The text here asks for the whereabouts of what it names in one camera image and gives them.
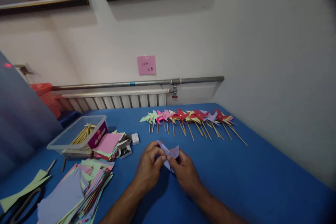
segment small box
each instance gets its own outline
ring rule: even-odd
[[[127,139],[124,142],[119,142],[117,144],[117,147],[119,151],[119,157],[121,160],[133,154]]]
[[[127,134],[127,135],[126,135],[126,139],[127,139],[127,141],[128,141],[128,144],[129,144],[130,146],[132,146],[132,144],[133,144],[133,142],[132,142],[132,135]]]
[[[138,133],[132,134],[132,143],[133,145],[137,145],[140,143]]]

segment blue tablecloth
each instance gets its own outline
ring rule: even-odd
[[[214,130],[208,128],[212,141],[202,137],[191,124],[195,142],[189,129],[187,136],[179,124],[175,137],[170,124],[169,135],[163,127],[157,134],[148,133],[148,123],[139,122],[152,110],[207,110],[214,109],[229,114],[215,103],[129,108],[88,111],[84,115],[106,115],[109,130],[117,127],[118,132],[138,133],[140,144],[133,147],[133,154],[124,160],[117,159],[110,181],[102,195],[94,223],[98,223],[131,182],[140,156],[151,141],[162,140],[168,148],[179,145],[190,155],[199,176],[208,190],[250,223],[325,223],[333,212],[335,193],[315,177],[307,173],[287,156],[246,127],[238,119],[235,127],[245,140],[245,146],[232,132],[229,139],[223,127],[218,131],[225,141],[219,139]],[[12,195],[24,188],[39,169],[47,169],[57,159],[51,170],[52,179],[46,185],[49,195],[65,173],[80,161],[67,161],[61,173],[63,157],[55,151],[42,149],[32,159],[13,172],[1,185],[0,198]],[[36,224],[37,211],[26,223]],[[134,223],[206,223],[197,206],[181,190],[175,176],[162,168],[156,187],[142,200]]]

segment stack of colored paper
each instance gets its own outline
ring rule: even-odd
[[[113,161],[118,157],[118,141],[124,136],[124,133],[105,134],[100,140],[98,146],[93,150],[93,157]]]
[[[53,192],[37,205],[40,224],[92,224],[114,163],[87,159],[75,164]]]

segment plastic basket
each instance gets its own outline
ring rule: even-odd
[[[86,124],[96,125],[91,134],[80,144],[71,145]],[[86,158],[92,156],[92,149],[98,145],[100,139],[108,133],[106,115],[90,115],[79,117],[47,146],[48,150],[55,150],[66,158]]]
[[[57,104],[51,90],[51,83],[38,83],[31,84],[30,87],[35,91],[35,93],[40,97],[43,103],[52,111],[52,113],[59,118],[61,116],[61,111],[59,105]]]

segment hand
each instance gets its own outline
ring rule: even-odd
[[[165,152],[158,146],[160,145],[155,141],[146,147],[132,181],[134,188],[141,190],[144,194],[149,192],[158,182],[160,169],[166,160]]]
[[[204,186],[198,176],[191,157],[182,150],[179,154],[179,163],[171,156],[167,156],[168,162],[176,174],[176,178],[184,193],[191,199],[195,199],[198,193],[204,190]]]

